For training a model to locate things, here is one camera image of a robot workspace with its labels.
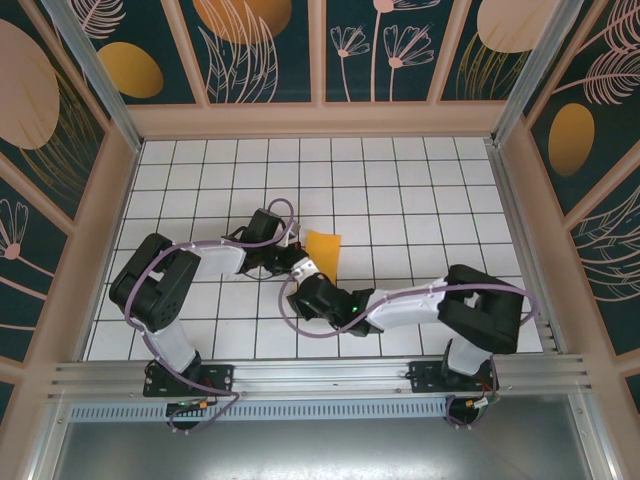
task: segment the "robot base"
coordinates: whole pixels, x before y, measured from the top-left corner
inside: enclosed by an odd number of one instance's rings
[[[233,365],[202,365],[197,380],[194,381],[206,387],[231,391],[233,388],[233,368]],[[211,396],[210,393],[185,385],[155,361],[150,362],[145,368],[142,395],[148,398]]]
[[[448,371],[442,375],[442,361],[411,362],[405,378],[411,381],[413,393],[481,392],[482,381],[491,385],[491,365],[482,364],[475,377]]]

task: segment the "metal extrusion bar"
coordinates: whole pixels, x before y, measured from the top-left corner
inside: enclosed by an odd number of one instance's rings
[[[442,357],[231,363],[236,367],[234,390],[242,394],[243,401],[437,397],[411,393],[410,382],[404,378],[409,362],[420,360],[438,361]],[[148,402],[150,399],[142,397],[144,366],[144,362],[61,364],[49,388],[49,399]],[[496,356],[496,369],[502,395],[566,394],[590,389],[579,355]]]

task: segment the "leaf illustration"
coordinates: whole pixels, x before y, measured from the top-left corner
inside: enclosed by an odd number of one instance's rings
[[[269,95],[266,102],[270,102],[278,85],[278,59],[267,24],[256,19],[246,3],[244,17],[230,0],[220,0],[217,6],[203,1],[202,5],[207,19],[220,33],[212,38],[199,28],[209,52],[206,86],[212,100],[254,103]]]
[[[617,0],[604,30],[607,44],[618,52],[634,50],[640,44],[640,0]]]
[[[107,39],[126,15],[122,0],[71,0],[71,7],[84,33],[98,40]]]
[[[621,100],[630,96],[635,87],[640,85],[640,50],[610,50],[603,53],[593,62],[580,83],[584,83],[584,93],[589,102],[621,105]]]

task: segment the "feather illustration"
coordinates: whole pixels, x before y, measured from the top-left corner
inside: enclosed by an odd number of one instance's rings
[[[640,44],[640,0],[618,0],[611,9],[604,38],[618,52]]]
[[[640,295],[640,187],[618,206],[580,222],[574,242],[596,299]]]
[[[71,0],[82,30],[89,38],[105,40],[120,24],[126,13],[122,0]]]
[[[211,36],[199,28],[209,52],[206,87],[211,100],[270,102],[278,86],[278,58],[267,24],[256,18],[246,3],[244,17],[230,0],[221,0],[217,7],[210,1],[203,1],[202,5],[207,19],[220,33]]]
[[[584,86],[590,103],[621,105],[622,99],[630,96],[640,85],[640,50],[609,50],[593,62],[585,78],[558,87],[553,93],[576,85]]]

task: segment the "purple cable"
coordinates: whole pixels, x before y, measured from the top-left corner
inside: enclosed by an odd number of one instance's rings
[[[287,289],[287,286],[293,281],[294,278],[295,276],[293,274],[289,275],[287,279],[284,281],[284,283],[282,284],[282,287],[280,287],[280,293],[278,294],[278,308],[280,310],[280,315],[282,315],[282,319],[287,323],[287,325],[289,325],[289,327],[291,327],[293,330],[298,332],[303,337],[308,337],[308,338],[331,338],[331,337],[335,337],[336,335],[340,335],[341,333],[348,331],[351,327],[353,327],[357,323],[364,320],[366,316],[369,315],[371,312],[373,312],[376,308],[380,307],[381,305],[384,305],[385,303],[396,300],[398,298],[413,297],[416,295],[424,295],[424,294],[432,294],[432,293],[440,293],[440,292],[460,292],[460,291],[467,291],[467,290],[497,290],[500,292],[516,293],[518,295],[527,297],[531,302],[531,311],[520,322],[520,325],[524,325],[525,322],[527,322],[530,318],[532,318],[535,314],[538,313],[538,302],[536,301],[536,298],[526,290],[522,290],[521,288],[514,287],[512,285],[498,285],[493,283],[469,283],[466,285],[444,285],[441,287],[419,288],[416,290],[409,290],[406,292],[392,293],[390,295],[385,296],[384,298],[381,298],[370,307],[367,307],[360,315],[358,315],[356,318],[351,320],[344,327],[340,327],[338,330],[335,330],[333,332],[328,332],[328,333],[310,333],[305,330],[302,330],[301,328],[298,328],[287,316],[287,313],[284,311],[284,305],[283,305],[283,299],[285,296],[284,292]]]
[[[172,245],[171,247],[167,248],[166,250],[160,252],[160,254],[151,261],[151,263],[142,272],[142,275],[140,275],[140,278],[138,278],[138,280],[134,284],[133,288],[131,289],[131,294],[129,294],[129,298],[127,299],[127,303],[125,304],[125,307],[124,307],[124,320],[125,320],[125,322],[127,322],[127,324],[130,327],[135,328],[136,330],[138,330],[142,334],[142,339],[144,340],[145,345],[147,346],[147,348],[149,349],[151,354],[154,356],[156,361],[160,365],[162,365],[165,369],[167,369],[167,371],[171,375],[173,375],[175,378],[180,380],[185,385],[188,385],[188,386],[190,386],[192,388],[196,388],[196,389],[200,390],[201,392],[206,392],[206,393],[210,393],[210,394],[217,395],[217,396],[232,396],[232,397],[234,397],[233,400],[231,400],[227,405],[225,405],[222,409],[220,409],[220,411],[218,413],[216,413],[213,417],[211,417],[206,422],[199,423],[198,425],[196,425],[191,430],[181,430],[181,429],[178,429],[177,427],[175,427],[175,425],[173,424],[173,419],[175,418],[175,415],[180,413],[181,411],[186,410],[186,409],[182,409],[180,411],[177,411],[174,415],[172,415],[169,418],[169,425],[173,429],[174,433],[175,432],[181,432],[181,433],[184,433],[185,435],[188,435],[190,431],[195,433],[195,432],[197,432],[199,430],[202,430],[202,429],[208,427],[213,422],[215,422],[219,417],[224,415],[225,412],[229,408],[231,408],[240,399],[240,395],[238,393],[236,393],[236,392],[230,392],[230,391],[227,391],[227,390],[219,390],[217,388],[210,388],[210,387],[206,387],[204,385],[200,385],[198,383],[192,382],[191,380],[189,380],[188,378],[183,377],[182,375],[180,375],[179,372],[177,372],[173,368],[171,368],[171,366],[160,356],[159,352],[155,349],[155,347],[153,346],[151,341],[147,338],[147,335],[145,335],[145,333],[144,333],[144,328],[141,325],[138,325],[138,324],[134,323],[131,320],[131,307],[133,305],[133,301],[135,300],[136,295],[140,291],[140,287],[144,283],[145,279],[149,276],[149,274],[153,271],[153,269],[162,260],[164,260],[167,256],[171,255],[173,252],[175,252],[177,250],[180,250],[180,249],[194,249],[194,248],[198,248],[198,247],[215,247],[215,246],[218,246],[218,245],[231,245],[231,246],[240,247],[240,248],[260,248],[260,247],[266,247],[268,245],[272,245],[274,243],[278,243],[285,235],[288,234],[289,230],[293,226],[293,223],[294,223],[294,218],[293,218],[294,210],[293,210],[293,205],[291,204],[291,202],[289,200],[285,199],[285,198],[276,198],[275,200],[273,200],[269,204],[269,207],[267,207],[267,208],[269,210],[271,210],[271,207],[276,203],[284,203],[284,204],[286,204],[289,207],[290,215],[289,215],[289,221],[287,222],[287,224],[285,225],[284,229],[282,230],[282,233],[277,235],[273,239],[268,240],[266,242],[261,242],[261,243],[240,243],[240,242],[231,242],[231,241],[227,241],[227,240],[203,240],[203,241],[199,241],[199,242],[180,243],[180,244],[177,244],[177,245]]]

